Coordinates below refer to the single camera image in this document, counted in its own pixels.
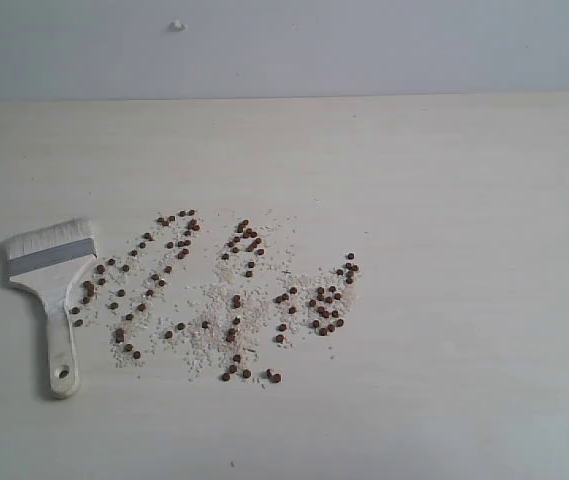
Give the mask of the white wooden brush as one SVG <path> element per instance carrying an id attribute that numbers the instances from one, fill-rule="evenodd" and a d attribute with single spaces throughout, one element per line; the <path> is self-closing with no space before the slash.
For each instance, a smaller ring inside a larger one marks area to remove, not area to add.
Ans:
<path id="1" fill-rule="evenodd" d="M 68 297 L 97 259 L 95 226 L 80 217 L 16 234 L 0 242 L 0 258 L 7 285 L 32 295 L 42 307 L 49 392 L 65 400 L 80 385 Z"/>

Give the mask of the white lump on wall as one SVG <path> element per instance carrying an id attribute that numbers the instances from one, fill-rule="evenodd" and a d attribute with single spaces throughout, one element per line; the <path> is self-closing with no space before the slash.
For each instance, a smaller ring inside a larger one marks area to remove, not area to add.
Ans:
<path id="1" fill-rule="evenodd" d="M 187 29 L 187 25 L 176 19 L 170 23 L 168 30 L 171 32 L 182 32 Z"/>

